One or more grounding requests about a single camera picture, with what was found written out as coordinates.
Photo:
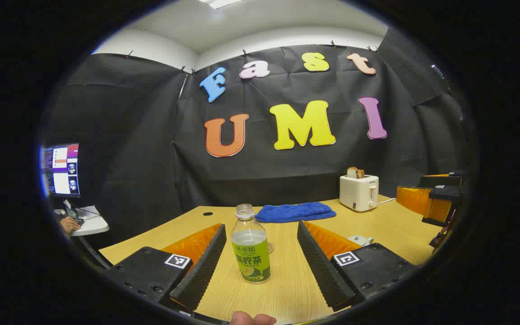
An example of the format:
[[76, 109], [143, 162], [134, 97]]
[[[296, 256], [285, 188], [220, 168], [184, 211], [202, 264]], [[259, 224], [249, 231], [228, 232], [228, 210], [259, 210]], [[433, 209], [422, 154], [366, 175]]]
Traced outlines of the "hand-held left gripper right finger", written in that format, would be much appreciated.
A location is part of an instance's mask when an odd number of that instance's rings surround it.
[[417, 269], [384, 245], [361, 246], [307, 221], [299, 222], [297, 240], [335, 312], [369, 300]]

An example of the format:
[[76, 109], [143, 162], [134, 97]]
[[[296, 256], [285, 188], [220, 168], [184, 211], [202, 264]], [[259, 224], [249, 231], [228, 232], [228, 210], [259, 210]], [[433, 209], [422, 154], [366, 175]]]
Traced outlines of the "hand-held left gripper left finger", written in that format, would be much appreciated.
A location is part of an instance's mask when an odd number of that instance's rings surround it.
[[163, 248], [144, 246], [106, 270], [128, 291], [160, 305], [198, 308], [227, 240], [225, 224], [215, 224]]

